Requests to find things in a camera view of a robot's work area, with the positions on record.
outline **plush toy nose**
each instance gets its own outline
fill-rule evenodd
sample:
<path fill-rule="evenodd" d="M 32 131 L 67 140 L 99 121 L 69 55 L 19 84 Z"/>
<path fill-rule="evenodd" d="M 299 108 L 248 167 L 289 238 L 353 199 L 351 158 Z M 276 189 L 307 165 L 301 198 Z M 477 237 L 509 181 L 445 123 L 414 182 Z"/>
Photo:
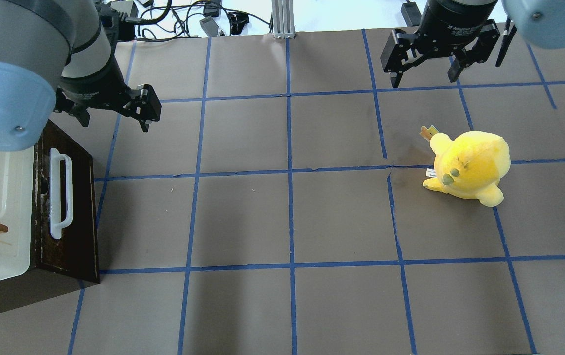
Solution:
<path fill-rule="evenodd" d="M 443 184 L 443 185 L 450 185 L 450 184 L 453 184 L 453 183 L 454 183 L 454 178 L 451 177 L 451 175 L 449 175 L 449 174 L 444 174 L 444 175 L 442 176 L 442 184 Z"/>

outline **yellow plush toy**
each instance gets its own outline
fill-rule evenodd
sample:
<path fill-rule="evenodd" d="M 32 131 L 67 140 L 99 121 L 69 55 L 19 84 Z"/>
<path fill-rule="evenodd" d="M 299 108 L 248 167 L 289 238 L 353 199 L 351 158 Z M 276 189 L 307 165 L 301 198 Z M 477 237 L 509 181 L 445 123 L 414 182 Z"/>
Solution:
<path fill-rule="evenodd" d="M 488 207 L 502 202 L 504 195 L 497 184 L 510 169 L 508 144 L 502 137 L 469 131 L 451 140 L 434 126 L 422 127 L 421 135 L 436 153 L 436 177 L 425 180 L 425 188 L 479 200 Z"/>

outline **cabinet door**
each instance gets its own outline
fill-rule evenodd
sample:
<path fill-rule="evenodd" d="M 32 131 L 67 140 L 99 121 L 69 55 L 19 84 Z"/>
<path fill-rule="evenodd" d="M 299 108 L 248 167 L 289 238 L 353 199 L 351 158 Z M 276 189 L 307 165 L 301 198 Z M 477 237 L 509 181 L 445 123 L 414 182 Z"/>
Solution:
<path fill-rule="evenodd" d="M 98 283 L 98 246 L 96 240 L 96 213 L 94 198 L 94 175 L 92 156 L 71 139 L 54 123 L 48 121 L 37 144 L 37 210 L 36 226 L 37 267 L 58 272 L 93 283 Z M 66 155 L 71 161 L 71 186 L 73 220 L 61 230 L 61 238 L 55 239 L 50 231 L 50 204 L 56 200 L 50 196 L 50 184 L 60 185 L 60 206 L 63 220 L 66 215 L 66 173 L 65 162 L 57 162 L 61 169 L 58 182 L 51 182 L 51 148 Z"/>

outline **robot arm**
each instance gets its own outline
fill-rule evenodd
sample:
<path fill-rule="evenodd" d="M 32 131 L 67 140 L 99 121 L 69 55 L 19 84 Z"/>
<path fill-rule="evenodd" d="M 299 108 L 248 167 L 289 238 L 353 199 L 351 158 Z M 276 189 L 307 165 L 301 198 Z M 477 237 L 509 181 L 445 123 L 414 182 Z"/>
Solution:
<path fill-rule="evenodd" d="M 488 60 L 499 39 L 494 20 L 488 20 L 497 0 L 428 0 L 420 27 L 413 34 L 394 29 L 381 54 L 384 72 L 390 73 L 394 88 L 403 73 L 429 58 L 453 56 L 447 72 L 455 82 L 464 68 Z M 515 27 L 504 36 L 497 67 L 515 32 L 542 48 L 565 48 L 565 1 L 502 0 Z M 466 47 L 476 41 L 472 49 Z"/>
<path fill-rule="evenodd" d="M 89 107 L 133 117 L 145 131 L 159 120 L 153 88 L 131 90 L 116 63 L 118 14 L 102 14 L 115 16 L 107 26 L 97 10 L 91 0 L 0 0 L 0 150 L 35 144 L 53 110 L 84 126 Z"/>

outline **white handle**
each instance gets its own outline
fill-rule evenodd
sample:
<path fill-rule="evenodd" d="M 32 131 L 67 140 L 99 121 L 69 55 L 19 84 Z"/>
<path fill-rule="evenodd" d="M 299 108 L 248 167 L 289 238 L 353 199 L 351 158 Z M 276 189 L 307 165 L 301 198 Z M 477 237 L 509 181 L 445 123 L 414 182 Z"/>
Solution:
<path fill-rule="evenodd" d="M 66 219 L 61 220 L 61 169 L 59 162 L 66 162 Z M 72 160 L 69 156 L 50 148 L 50 234 L 61 239 L 61 230 L 71 225 L 74 219 L 72 199 Z"/>

